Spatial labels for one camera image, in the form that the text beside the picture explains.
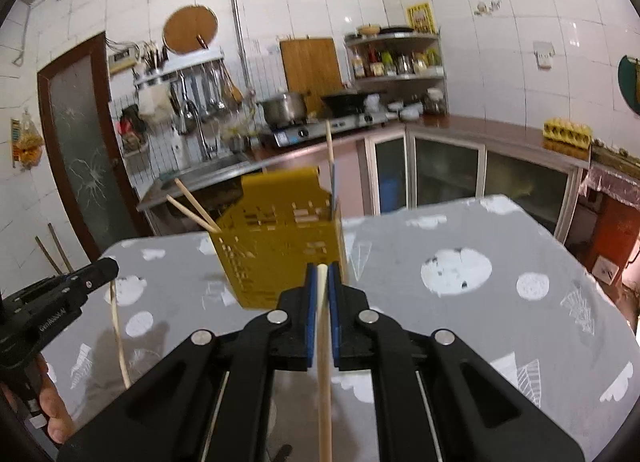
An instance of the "table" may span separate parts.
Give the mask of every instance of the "table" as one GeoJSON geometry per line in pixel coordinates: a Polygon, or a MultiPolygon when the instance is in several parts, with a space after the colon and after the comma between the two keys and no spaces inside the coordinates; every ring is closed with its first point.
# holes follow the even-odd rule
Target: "table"
{"type": "MultiPolygon", "coordinates": [[[[591,461],[640,395],[640,349],[585,269],[503,196],[344,222],[349,285],[411,331],[453,330],[569,432],[591,461]]],[[[138,378],[198,328],[224,334],[258,311],[229,291],[206,233],[128,240],[120,265],[125,351],[138,378]]],[[[122,390],[108,289],[44,354],[79,425],[122,390]]],[[[378,459],[367,372],[332,377],[336,460],[378,459]]],[[[277,373],[268,453],[292,462],[317,452],[315,374],[277,373]]]]}

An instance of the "metal shelf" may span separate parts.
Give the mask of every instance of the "metal shelf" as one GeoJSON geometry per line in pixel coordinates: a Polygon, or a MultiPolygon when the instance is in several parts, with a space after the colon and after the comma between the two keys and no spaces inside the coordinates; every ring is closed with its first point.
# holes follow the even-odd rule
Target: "metal shelf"
{"type": "Polygon", "coordinates": [[[366,77],[364,79],[355,79],[354,85],[373,84],[377,82],[398,82],[403,80],[425,80],[425,79],[444,79],[444,67],[430,66],[429,74],[417,76],[416,74],[402,74],[401,76],[382,76],[382,77],[366,77]]]}
{"type": "Polygon", "coordinates": [[[437,34],[423,34],[421,32],[398,32],[396,34],[382,34],[377,36],[364,36],[357,39],[352,39],[350,41],[345,41],[344,45],[346,47],[356,47],[359,45],[368,45],[370,43],[376,43],[378,41],[393,41],[393,40],[427,40],[427,41],[437,41],[439,39],[439,35],[437,34]]]}

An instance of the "metal rivet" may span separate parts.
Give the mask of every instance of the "metal rivet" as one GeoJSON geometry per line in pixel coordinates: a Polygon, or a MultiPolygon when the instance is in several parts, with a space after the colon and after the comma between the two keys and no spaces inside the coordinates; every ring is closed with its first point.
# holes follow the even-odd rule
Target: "metal rivet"
{"type": "Polygon", "coordinates": [[[289,318],[289,315],[287,315],[284,310],[272,310],[267,314],[267,320],[269,321],[269,323],[273,323],[274,325],[280,325],[281,323],[284,323],[287,318],[289,318]]]}
{"type": "Polygon", "coordinates": [[[456,337],[454,336],[451,330],[438,330],[436,332],[436,341],[441,345],[444,345],[444,346],[450,345],[455,340],[456,340],[456,337]]]}
{"type": "Polygon", "coordinates": [[[372,324],[380,319],[380,314],[375,310],[363,310],[358,314],[358,319],[363,323],[372,324]]]}
{"type": "Polygon", "coordinates": [[[196,330],[193,334],[191,334],[191,342],[194,345],[198,346],[207,345],[211,342],[212,339],[213,336],[208,330],[196,330]]]}

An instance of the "kitchen counter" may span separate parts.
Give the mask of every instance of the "kitchen counter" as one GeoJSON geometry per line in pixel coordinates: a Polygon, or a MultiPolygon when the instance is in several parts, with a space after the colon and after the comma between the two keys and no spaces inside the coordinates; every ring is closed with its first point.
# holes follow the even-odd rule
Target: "kitchen counter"
{"type": "MultiPolygon", "coordinates": [[[[580,150],[561,143],[546,141],[542,131],[505,122],[486,121],[470,117],[424,116],[418,121],[389,121],[378,127],[366,127],[334,136],[334,149],[369,137],[382,137],[398,129],[423,129],[435,135],[464,140],[493,140],[502,145],[517,149],[528,149],[542,153],[549,161],[556,161],[571,166],[588,169],[590,152],[580,150]]],[[[326,149],[326,142],[309,142],[286,148],[257,148],[242,156],[242,161],[225,167],[216,168],[216,160],[199,164],[189,170],[177,174],[191,191],[222,183],[241,175],[261,171],[279,164],[312,155],[326,149]]],[[[145,193],[138,204],[139,211],[146,211],[166,202],[166,196],[179,196],[180,191],[172,180],[157,179],[145,193]]]]}
{"type": "MultiPolygon", "coordinates": [[[[596,281],[517,205],[503,196],[467,199],[343,220],[348,284],[407,330],[453,330],[567,431],[589,462],[640,395],[640,350],[596,281]]],[[[133,380],[199,328],[241,329],[242,309],[206,233],[127,240],[117,294],[133,380]]],[[[108,289],[44,350],[50,374],[79,426],[123,391],[108,289]]],[[[369,372],[334,371],[334,457],[376,462],[369,372]]],[[[315,371],[276,372],[270,458],[318,459],[315,371]]]]}

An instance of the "stainless steel pot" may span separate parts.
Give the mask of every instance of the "stainless steel pot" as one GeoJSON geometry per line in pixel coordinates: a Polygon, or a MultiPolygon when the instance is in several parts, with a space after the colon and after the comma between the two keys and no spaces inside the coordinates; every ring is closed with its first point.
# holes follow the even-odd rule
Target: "stainless steel pot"
{"type": "Polygon", "coordinates": [[[305,98],[300,93],[280,93],[258,104],[264,108],[264,121],[270,127],[283,127],[306,119],[305,98]]]}

